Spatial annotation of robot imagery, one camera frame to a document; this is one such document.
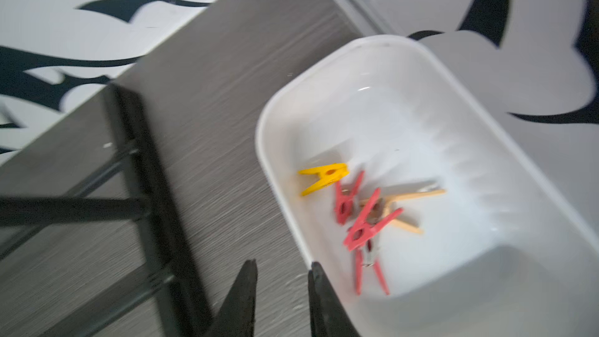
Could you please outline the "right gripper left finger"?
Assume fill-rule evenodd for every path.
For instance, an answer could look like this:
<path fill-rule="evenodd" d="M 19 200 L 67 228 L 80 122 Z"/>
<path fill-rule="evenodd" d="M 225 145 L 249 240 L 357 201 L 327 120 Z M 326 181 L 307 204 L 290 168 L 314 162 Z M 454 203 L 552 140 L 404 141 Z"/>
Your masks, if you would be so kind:
<path fill-rule="evenodd" d="M 257 278 L 256 261 L 245 261 L 204 336 L 254 336 Z"/>

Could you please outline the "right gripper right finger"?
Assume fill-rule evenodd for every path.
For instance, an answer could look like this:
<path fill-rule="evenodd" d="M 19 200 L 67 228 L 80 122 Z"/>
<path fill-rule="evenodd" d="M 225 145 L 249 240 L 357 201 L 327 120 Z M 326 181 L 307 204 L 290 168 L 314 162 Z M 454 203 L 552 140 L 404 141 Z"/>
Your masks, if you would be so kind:
<path fill-rule="evenodd" d="M 312 336 L 359 336 L 319 262 L 308 273 Z"/>

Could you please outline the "grey clothespin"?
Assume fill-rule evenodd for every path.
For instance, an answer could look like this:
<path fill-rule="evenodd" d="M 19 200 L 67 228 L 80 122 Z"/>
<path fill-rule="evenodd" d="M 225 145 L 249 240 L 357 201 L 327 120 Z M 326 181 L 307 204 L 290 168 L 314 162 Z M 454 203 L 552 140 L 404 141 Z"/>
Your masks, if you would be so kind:
<path fill-rule="evenodd" d="M 374 211 L 368 217 L 368 222 L 371 224 L 377 223 L 380 219 L 392 213 L 392 206 L 395 203 L 400 201 L 408 201 L 419 198 L 428 198 L 438 195 L 443 195 L 447 192 L 447 190 L 442 189 L 438 186 L 438 184 L 433 183 L 427 185 L 426 187 L 422 187 L 419 190 L 410 193 L 397 193 L 388 195 L 386 197 L 380 198 L 379 202 L 374 207 Z M 379 234 L 372 239 L 376 239 L 378 242 L 380 241 Z"/>

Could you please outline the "beige wooden clothespin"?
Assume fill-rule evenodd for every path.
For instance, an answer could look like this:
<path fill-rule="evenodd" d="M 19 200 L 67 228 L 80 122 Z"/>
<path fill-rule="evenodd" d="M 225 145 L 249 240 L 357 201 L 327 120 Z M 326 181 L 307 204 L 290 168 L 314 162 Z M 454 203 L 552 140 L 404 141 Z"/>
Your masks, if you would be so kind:
<path fill-rule="evenodd" d="M 392 195 L 392 194 L 397 194 L 397 193 L 410 193 L 410 192 L 419 190 L 421 188 L 422 187 L 412 188 L 412 189 L 408 188 L 407 190 L 401 190 L 401 189 L 393 190 L 391 188 L 381 187 L 380 188 L 381 189 L 380 198 L 383 198 L 383 197 L 386 197 L 386 196 Z M 404 232 L 409 232 L 409 233 L 412 233 L 415 235 L 423 235 L 424 228 L 422 227 L 421 217 L 419 216 L 420 211 L 423 209 L 422 205 L 426 206 L 426 202 L 435 201 L 436 199 L 439 199 L 441 196 L 444 196 L 445 194 L 428 197 L 428 198 L 419 198 L 419 199 L 413 199 L 413 200 L 408 200 L 408 201 L 400 201 L 398 203 L 393 204 L 392 213 L 398 208 L 403 208 L 403 213 L 400 216 L 398 216 L 395 220 L 390 222 L 387 226 L 402 230 Z"/>

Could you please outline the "yellow clothespin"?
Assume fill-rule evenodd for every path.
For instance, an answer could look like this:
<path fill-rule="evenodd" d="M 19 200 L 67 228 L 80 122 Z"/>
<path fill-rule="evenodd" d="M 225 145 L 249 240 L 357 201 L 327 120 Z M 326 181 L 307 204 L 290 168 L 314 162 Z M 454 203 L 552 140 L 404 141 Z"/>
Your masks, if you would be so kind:
<path fill-rule="evenodd" d="M 300 170 L 298 174 L 303 176 L 318 177 L 318 180 L 315 183 L 307 187 L 307 189 L 301 193 L 302 196 L 307 196 L 334 183 L 337 183 L 344 177 L 348 176 L 349 168 L 345 163 L 335 163 L 331 165 L 303 169 Z"/>

